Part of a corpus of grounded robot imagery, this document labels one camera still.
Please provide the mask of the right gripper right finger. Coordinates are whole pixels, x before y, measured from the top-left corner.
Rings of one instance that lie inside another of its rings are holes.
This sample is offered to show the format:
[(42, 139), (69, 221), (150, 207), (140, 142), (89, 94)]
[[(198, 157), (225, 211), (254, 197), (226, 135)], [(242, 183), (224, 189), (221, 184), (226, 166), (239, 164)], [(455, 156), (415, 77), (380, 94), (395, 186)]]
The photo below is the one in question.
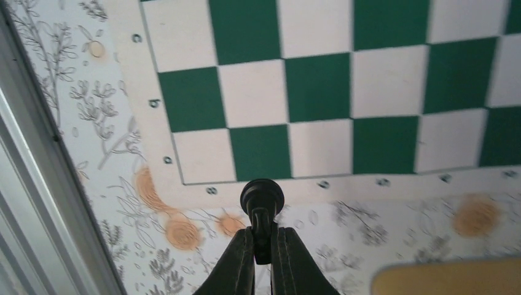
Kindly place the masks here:
[(271, 252), (272, 294), (339, 295), (292, 227), (272, 230)]

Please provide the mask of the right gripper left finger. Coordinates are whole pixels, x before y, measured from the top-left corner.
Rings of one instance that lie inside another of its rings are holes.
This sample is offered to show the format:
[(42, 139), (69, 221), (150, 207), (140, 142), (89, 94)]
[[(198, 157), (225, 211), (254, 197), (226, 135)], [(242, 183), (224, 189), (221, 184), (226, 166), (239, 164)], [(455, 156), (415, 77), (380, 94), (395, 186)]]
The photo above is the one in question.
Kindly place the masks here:
[(251, 295), (255, 287), (254, 242), (249, 227), (238, 230), (196, 295)]

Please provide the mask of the black knight piece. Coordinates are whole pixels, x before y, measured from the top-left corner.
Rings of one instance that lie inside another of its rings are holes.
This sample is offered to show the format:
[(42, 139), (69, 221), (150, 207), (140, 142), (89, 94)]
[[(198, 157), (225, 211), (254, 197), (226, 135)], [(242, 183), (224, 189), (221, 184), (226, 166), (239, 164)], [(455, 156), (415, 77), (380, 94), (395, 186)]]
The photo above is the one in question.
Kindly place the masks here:
[(270, 264), (272, 227), (284, 206), (282, 189), (271, 179), (254, 179), (244, 186), (240, 205), (251, 222), (256, 263)]

